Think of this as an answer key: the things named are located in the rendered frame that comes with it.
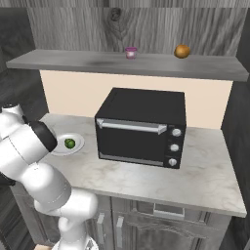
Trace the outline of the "white round plate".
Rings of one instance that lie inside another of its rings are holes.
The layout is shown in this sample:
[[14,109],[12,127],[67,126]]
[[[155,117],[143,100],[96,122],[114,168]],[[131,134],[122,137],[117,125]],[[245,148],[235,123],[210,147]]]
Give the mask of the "white round plate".
[[[74,148],[67,148],[64,145],[65,139],[74,139],[75,140],[75,147]],[[65,133],[65,134],[57,135],[57,141],[58,141],[58,145],[52,151],[52,154],[55,156],[71,155],[71,154],[79,151],[85,145],[84,138],[81,135],[75,134],[75,133]]]

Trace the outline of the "pink jam jar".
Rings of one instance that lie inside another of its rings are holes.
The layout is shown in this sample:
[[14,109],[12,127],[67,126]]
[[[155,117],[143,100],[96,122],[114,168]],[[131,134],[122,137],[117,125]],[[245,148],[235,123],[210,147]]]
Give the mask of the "pink jam jar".
[[126,58],[127,59],[134,59],[137,54],[137,48],[136,47],[126,47],[125,48]]

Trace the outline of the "brown bread roll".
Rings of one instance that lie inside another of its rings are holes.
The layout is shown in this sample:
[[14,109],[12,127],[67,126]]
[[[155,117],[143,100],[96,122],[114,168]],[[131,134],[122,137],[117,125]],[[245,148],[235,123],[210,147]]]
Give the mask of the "brown bread roll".
[[174,55],[179,59],[187,58],[190,53],[190,48],[187,45],[180,44],[176,47]]

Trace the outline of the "grey cabinet door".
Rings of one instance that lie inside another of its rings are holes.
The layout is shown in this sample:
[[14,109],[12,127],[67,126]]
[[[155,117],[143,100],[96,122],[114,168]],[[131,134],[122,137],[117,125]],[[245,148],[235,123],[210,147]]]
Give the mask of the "grey cabinet door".
[[86,222],[86,228],[98,244],[99,250],[114,250],[110,198],[99,195],[98,200],[97,213]]
[[[111,198],[115,250],[204,250],[205,237],[200,229],[138,213],[132,202]],[[122,248],[116,243],[118,216],[124,217]]]

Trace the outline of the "black toaster oven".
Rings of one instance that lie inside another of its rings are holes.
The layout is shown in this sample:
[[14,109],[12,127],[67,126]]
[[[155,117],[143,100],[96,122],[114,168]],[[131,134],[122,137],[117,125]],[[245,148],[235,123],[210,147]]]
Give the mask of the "black toaster oven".
[[185,94],[113,88],[95,126],[99,158],[178,169],[187,128]]

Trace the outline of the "grey wooden shelf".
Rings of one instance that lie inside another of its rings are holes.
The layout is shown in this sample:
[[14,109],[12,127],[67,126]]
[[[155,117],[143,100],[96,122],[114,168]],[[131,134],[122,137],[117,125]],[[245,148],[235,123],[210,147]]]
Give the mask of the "grey wooden shelf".
[[246,82],[249,72],[236,57],[33,50],[6,62],[8,68],[96,72]]

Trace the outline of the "grey drawer front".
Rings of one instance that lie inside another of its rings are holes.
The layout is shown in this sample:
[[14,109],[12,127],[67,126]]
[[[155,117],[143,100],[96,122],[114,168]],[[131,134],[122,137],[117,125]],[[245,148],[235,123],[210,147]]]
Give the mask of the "grey drawer front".
[[185,221],[206,225],[210,217],[209,212],[191,210],[183,207],[175,207],[171,205],[162,205],[143,201],[133,201],[132,204],[134,211],[161,219]]

